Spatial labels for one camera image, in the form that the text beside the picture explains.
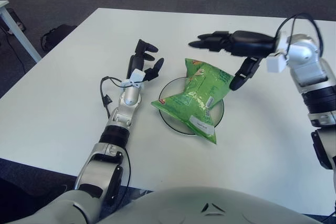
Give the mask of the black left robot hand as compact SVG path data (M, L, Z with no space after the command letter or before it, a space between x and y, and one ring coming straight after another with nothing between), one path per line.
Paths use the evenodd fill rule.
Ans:
M139 39L138 44L135 48L135 54L131 56L128 72L127 72L127 79L131 77L132 72L135 69L143 70L144 61L154 61L155 58L148 53L149 52L158 52L159 49L156 48L154 45L147 43L141 39ZM145 76L143 81L151 81L159 76L159 71L162 68L164 63L164 58L160 58L152 68L148 68L144 71Z

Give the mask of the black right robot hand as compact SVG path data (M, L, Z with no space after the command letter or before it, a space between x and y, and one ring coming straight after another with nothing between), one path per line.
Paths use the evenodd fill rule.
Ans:
M244 57L245 60L229 85L232 91L236 91L254 76L260 62L274 52L275 42L273 37L265 34L238 30L233 33L215 31L199 35L197 41L188 45L213 52L224 50L233 56Z

